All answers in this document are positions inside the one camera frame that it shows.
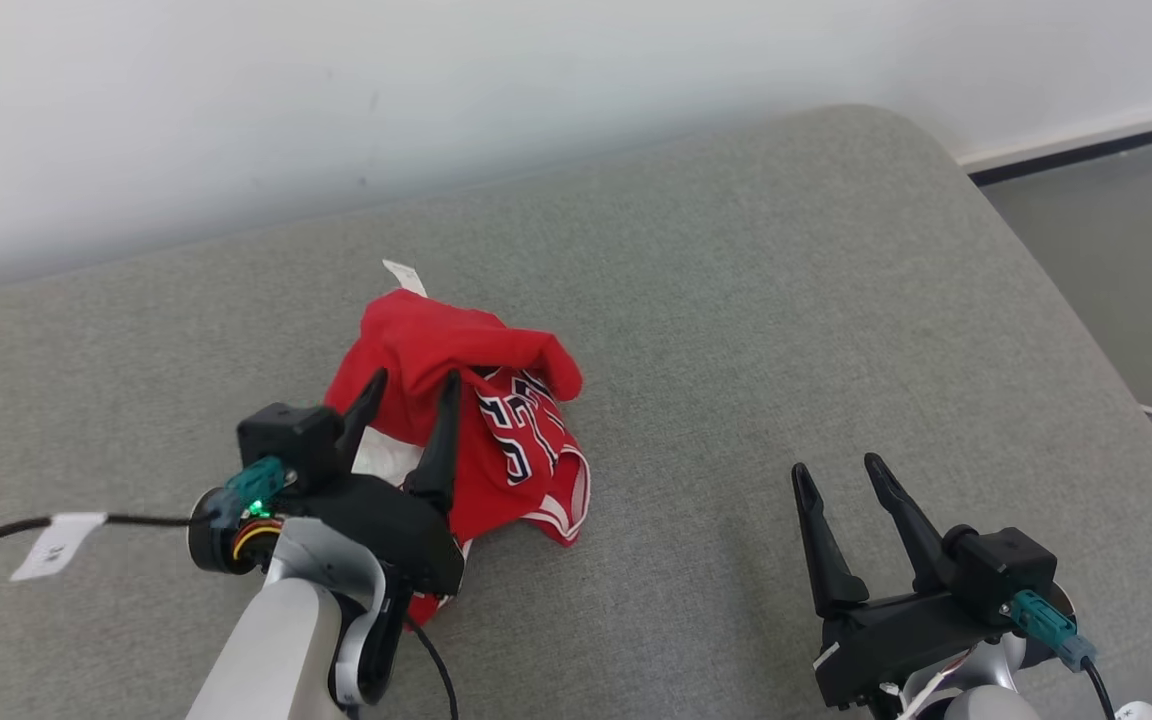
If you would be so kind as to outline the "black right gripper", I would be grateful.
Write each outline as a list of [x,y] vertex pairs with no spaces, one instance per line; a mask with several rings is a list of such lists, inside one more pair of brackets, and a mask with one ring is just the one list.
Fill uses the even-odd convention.
[[904,685],[960,655],[967,655],[965,676],[952,680],[952,687],[1014,688],[1014,635],[1005,626],[980,623],[952,594],[938,593],[946,591],[938,571],[942,536],[881,456],[869,452],[864,468],[879,505],[896,525],[914,569],[911,589],[918,594],[867,602],[867,584],[851,574],[838,547],[812,473],[805,462],[796,462],[791,488],[814,615],[823,619],[823,650],[813,673],[824,705],[895,712],[897,702],[881,698],[884,683]]

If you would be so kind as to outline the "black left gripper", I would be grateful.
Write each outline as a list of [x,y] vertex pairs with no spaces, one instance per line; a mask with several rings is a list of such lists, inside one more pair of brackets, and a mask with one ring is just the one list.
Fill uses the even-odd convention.
[[351,475],[311,491],[285,488],[282,510],[321,520],[396,569],[417,592],[458,594],[465,556],[450,530],[450,511],[460,447],[461,374],[452,369],[445,377],[429,444],[404,478],[406,491],[370,475],[353,473],[362,438],[380,411],[387,384],[388,370],[379,367],[342,416],[335,455],[340,470]]

